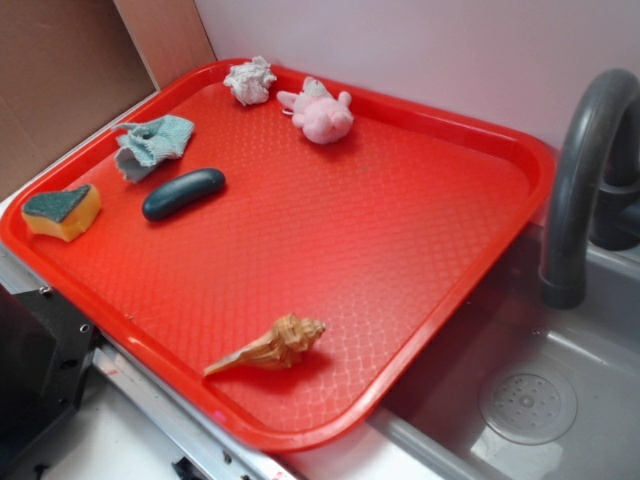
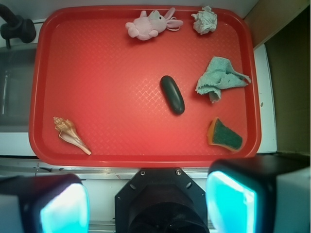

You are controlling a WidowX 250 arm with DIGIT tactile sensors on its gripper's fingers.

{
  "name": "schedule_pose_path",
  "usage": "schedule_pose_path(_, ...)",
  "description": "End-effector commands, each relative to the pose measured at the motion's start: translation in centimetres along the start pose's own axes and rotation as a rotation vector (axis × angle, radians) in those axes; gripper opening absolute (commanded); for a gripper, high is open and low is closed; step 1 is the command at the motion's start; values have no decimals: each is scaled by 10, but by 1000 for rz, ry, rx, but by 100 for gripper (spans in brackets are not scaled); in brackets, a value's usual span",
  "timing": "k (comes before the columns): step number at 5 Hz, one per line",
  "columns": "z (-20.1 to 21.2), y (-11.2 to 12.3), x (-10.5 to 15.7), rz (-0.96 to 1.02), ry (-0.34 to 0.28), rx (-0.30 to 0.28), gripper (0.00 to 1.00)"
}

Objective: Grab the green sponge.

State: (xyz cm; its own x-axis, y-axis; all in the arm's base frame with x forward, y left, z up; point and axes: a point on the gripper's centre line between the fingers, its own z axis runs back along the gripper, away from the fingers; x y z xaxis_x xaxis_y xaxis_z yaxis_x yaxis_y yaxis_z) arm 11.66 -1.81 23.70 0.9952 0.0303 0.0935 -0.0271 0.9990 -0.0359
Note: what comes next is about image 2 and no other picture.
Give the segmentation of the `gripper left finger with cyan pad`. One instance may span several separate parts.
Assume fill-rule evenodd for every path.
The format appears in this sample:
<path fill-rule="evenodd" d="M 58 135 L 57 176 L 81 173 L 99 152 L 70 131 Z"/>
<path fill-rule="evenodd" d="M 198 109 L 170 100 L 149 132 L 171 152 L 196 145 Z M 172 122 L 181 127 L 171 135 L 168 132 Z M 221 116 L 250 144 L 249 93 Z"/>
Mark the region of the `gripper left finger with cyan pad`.
<path fill-rule="evenodd" d="M 0 179 L 2 233 L 87 233 L 89 196 L 73 174 Z"/>

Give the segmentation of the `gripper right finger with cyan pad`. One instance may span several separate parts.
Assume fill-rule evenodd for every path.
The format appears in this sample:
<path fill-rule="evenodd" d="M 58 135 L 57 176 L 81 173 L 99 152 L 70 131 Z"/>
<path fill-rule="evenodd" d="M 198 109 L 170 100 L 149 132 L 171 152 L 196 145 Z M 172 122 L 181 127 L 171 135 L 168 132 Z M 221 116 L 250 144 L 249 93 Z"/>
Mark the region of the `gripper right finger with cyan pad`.
<path fill-rule="evenodd" d="M 296 154 L 217 160 L 208 170 L 206 203 L 219 233 L 308 233 L 311 160 Z"/>

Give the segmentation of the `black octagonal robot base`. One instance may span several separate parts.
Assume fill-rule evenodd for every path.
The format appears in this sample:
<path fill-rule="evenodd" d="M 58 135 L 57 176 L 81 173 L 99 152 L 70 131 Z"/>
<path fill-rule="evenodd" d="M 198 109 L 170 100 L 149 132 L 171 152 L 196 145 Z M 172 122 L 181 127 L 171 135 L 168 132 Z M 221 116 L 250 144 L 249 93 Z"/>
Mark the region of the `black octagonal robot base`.
<path fill-rule="evenodd" d="M 180 168 L 143 168 L 115 195 L 118 233 L 208 233 L 205 191 Z"/>

